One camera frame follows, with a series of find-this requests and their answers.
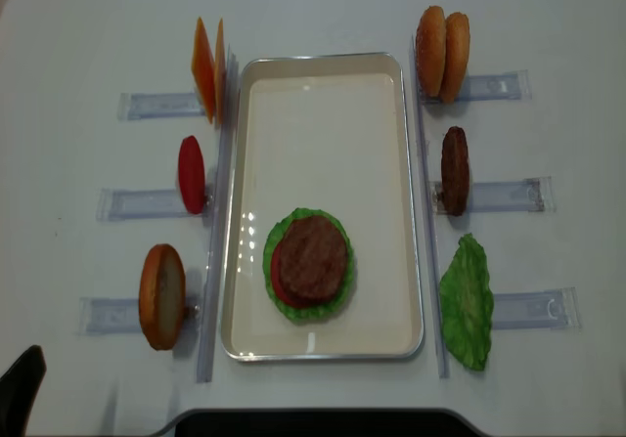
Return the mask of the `brown meat patty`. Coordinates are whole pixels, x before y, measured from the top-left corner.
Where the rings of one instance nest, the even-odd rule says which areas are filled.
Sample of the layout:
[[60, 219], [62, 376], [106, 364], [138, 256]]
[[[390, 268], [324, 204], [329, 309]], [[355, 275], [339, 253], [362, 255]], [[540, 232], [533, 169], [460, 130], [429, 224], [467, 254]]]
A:
[[461, 127], [447, 131], [441, 154], [441, 200], [449, 215], [461, 216], [467, 207], [470, 192], [469, 151], [466, 134]]
[[298, 304], [313, 306], [334, 298], [347, 269], [347, 244], [323, 215], [294, 220], [280, 243], [278, 280]]

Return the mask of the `red tomato slice on burger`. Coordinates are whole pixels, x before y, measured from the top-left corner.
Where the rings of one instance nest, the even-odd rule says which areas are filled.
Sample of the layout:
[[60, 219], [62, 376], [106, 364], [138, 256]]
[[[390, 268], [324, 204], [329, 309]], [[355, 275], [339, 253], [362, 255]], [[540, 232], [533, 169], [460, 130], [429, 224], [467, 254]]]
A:
[[302, 302], [300, 299], [293, 297], [290, 294], [287, 294], [283, 286], [280, 282], [280, 261], [281, 261], [281, 248], [282, 244], [279, 242], [275, 247], [270, 264], [270, 279], [272, 283], [273, 290], [277, 297], [286, 305], [295, 308], [295, 309], [303, 309], [306, 307], [306, 304]]

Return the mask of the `green lettuce on burger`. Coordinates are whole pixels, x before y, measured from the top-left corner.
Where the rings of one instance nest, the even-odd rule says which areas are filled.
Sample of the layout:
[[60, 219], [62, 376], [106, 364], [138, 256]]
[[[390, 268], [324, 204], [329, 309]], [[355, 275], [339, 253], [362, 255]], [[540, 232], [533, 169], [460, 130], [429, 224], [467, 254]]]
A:
[[[323, 215], [331, 220], [331, 222], [340, 230], [347, 244], [347, 269], [345, 271], [343, 282], [337, 295], [326, 303], [306, 306], [303, 309], [292, 308], [283, 303], [275, 294], [271, 279], [270, 279], [270, 264], [273, 251], [277, 244], [282, 241], [285, 233], [291, 224], [296, 219], [308, 217], [311, 215]], [[290, 321], [294, 323], [306, 323], [324, 321], [331, 316], [337, 314], [347, 302], [351, 289], [355, 283], [355, 260], [354, 249], [351, 240], [343, 228], [342, 224], [332, 214], [321, 210], [299, 207], [295, 209], [290, 215], [285, 217], [282, 221], [275, 224], [270, 230], [267, 236], [265, 246], [263, 248], [263, 261], [262, 270], [265, 278], [265, 287], [269, 298], [273, 301], [276, 308]]]

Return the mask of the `red tomato slice in holder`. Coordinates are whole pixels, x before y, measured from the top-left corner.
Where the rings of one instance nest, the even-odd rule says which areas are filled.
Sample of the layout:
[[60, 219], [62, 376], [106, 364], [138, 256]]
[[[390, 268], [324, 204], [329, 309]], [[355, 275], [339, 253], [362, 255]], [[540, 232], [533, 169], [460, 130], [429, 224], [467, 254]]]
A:
[[205, 205], [205, 173], [201, 148], [194, 136], [186, 137], [178, 155], [178, 183], [183, 203], [192, 214]]

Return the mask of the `orange cheese slice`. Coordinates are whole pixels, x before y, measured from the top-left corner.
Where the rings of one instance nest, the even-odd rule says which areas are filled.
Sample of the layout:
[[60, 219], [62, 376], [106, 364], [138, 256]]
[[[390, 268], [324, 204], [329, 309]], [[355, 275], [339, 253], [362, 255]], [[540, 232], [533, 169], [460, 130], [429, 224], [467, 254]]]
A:
[[221, 126], [224, 116], [224, 94], [226, 81], [226, 51], [224, 46], [223, 20], [219, 21], [214, 62], [214, 88], [215, 88], [215, 118], [216, 124]]
[[201, 18], [198, 18], [195, 30], [191, 71], [206, 117], [212, 123], [216, 114], [214, 59]]

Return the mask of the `orange cheese slice outer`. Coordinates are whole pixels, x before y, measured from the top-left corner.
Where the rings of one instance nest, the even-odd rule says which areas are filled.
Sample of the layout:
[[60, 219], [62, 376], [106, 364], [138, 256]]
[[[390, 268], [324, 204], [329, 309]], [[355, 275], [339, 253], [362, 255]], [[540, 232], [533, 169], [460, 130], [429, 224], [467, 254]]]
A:
[[201, 18], [198, 18], [195, 30], [191, 71], [206, 117], [212, 123], [216, 114], [214, 59]]

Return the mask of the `green lettuce leaf in holder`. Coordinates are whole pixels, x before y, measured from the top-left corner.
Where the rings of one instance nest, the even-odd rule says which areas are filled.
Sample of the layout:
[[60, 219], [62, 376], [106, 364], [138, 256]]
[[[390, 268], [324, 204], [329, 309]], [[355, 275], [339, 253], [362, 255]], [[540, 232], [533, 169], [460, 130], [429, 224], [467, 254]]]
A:
[[484, 371], [491, 350], [494, 295], [483, 246], [471, 234], [459, 247], [439, 284], [441, 326], [448, 352], [472, 371]]

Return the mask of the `long clear strip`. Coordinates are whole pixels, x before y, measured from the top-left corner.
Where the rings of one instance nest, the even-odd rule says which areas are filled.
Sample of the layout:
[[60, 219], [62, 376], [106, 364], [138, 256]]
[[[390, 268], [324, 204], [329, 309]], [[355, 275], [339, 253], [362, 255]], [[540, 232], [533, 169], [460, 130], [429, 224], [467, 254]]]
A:
[[448, 352], [444, 344], [441, 329], [441, 309], [439, 301], [439, 268], [436, 250], [436, 236], [433, 220], [433, 207], [430, 195], [430, 184], [428, 175], [428, 158], [427, 158], [427, 139], [425, 137], [423, 106], [421, 99], [421, 86], [417, 73], [416, 59], [416, 36], [413, 35], [410, 41], [410, 66], [412, 79], [412, 100], [415, 115], [415, 130], [417, 141], [417, 152], [420, 162], [421, 177], [420, 188], [423, 200], [424, 218], [425, 218], [425, 245], [426, 256], [428, 262], [428, 278], [431, 310], [433, 315], [433, 330], [435, 352], [437, 358], [438, 376], [442, 379], [449, 377], [449, 359]]
[[213, 376], [214, 349], [219, 312], [219, 295], [224, 268], [230, 222], [229, 200], [232, 155], [236, 147], [237, 109], [239, 93], [239, 63], [232, 48], [228, 48], [226, 70], [224, 123], [220, 130], [219, 155], [214, 180], [210, 213], [211, 234], [208, 252], [206, 281], [201, 309], [201, 334], [197, 361], [197, 382], [209, 383]]

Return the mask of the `long clear left strip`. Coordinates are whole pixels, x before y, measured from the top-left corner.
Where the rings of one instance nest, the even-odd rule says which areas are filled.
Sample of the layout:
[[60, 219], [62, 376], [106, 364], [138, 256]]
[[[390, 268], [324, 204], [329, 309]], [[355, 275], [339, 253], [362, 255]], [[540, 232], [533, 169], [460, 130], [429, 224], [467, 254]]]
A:
[[224, 268], [230, 222], [229, 200], [232, 155], [236, 147], [237, 109], [239, 93], [239, 63], [232, 48], [228, 48], [226, 70], [224, 123], [220, 130], [219, 155], [214, 180], [210, 213], [211, 234], [208, 252], [206, 281], [201, 309], [201, 334], [197, 361], [197, 382], [209, 383], [213, 376], [214, 349], [219, 312], [219, 295]]

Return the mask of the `bun half in left holder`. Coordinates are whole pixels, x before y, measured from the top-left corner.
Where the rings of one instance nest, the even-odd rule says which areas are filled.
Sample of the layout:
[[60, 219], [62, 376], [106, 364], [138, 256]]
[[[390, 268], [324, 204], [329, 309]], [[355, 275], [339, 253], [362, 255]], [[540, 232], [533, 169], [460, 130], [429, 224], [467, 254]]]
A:
[[170, 244], [153, 246], [144, 261], [139, 288], [139, 322], [149, 345], [171, 350], [185, 317], [186, 275]]

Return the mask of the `outer burger bun half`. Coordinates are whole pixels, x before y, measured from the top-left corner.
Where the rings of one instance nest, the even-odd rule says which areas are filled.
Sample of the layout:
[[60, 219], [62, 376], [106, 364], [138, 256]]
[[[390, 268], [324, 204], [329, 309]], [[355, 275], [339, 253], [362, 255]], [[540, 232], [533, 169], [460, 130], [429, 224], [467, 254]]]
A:
[[416, 37], [416, 66], [423, 92], [437, 97], [446, 59], [446, 21], [440, 6], [428, 7], [420, 19]]

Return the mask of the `inner burger bun half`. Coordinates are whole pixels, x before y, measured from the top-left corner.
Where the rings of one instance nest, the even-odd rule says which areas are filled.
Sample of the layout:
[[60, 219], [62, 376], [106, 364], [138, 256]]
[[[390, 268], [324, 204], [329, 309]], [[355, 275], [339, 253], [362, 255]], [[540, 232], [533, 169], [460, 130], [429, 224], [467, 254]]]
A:
[[455, 12], [446, 19], [446, 59], [439, 98], [451, 104], [459, 94], [470, 56], [470, 23], [467, 15]]

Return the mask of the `black object at lower left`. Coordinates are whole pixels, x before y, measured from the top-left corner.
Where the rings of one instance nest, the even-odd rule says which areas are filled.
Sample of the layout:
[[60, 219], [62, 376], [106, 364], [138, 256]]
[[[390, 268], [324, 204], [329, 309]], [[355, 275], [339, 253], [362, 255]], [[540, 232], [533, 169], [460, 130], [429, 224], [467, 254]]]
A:
[[1, 376], [2, 436], [24, 436], [47, 367], [39, 345], [27, 348]]

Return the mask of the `clear tomato holder rail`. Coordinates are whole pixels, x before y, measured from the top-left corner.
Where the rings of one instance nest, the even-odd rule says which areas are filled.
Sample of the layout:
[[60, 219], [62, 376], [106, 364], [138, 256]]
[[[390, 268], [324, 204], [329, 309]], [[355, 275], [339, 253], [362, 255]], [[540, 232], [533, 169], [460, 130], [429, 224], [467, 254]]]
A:
[[102, 189], [96, 211], [96, 219], [100, 222], [187, 217], [195, 217], [195, 214], [187, 210], [176, 189]]

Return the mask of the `clear cheese holder rail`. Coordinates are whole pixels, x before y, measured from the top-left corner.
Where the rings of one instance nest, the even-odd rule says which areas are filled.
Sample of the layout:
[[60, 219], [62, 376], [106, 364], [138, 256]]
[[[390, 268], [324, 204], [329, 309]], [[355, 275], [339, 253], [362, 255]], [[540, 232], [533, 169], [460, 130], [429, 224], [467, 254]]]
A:
[[203, 115], [204, 107], [194, 92], [122, 93], [117, 109], [117, 117], [122, 121]]

